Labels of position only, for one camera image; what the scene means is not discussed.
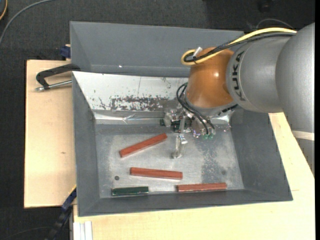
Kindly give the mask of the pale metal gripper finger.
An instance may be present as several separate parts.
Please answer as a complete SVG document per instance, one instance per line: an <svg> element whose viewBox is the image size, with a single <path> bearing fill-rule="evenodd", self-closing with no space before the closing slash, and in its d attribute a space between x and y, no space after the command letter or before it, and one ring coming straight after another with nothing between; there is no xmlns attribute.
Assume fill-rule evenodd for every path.
<svg viewBox="0 0 320 240"><path fill-rule="evenodd" d="M185 151L185 148L188 144L187 139L184 136L179 137L179 147L178 147L178 157L182 157Z"/></svg>
<svg viewBox="0 0 320 240"><path fill-rule="evenodd" d="M171 153L172 159L178 159L180 157L180 145L181 145L181 138L179 135L177 135L175 140L175 150Z"/></svg>

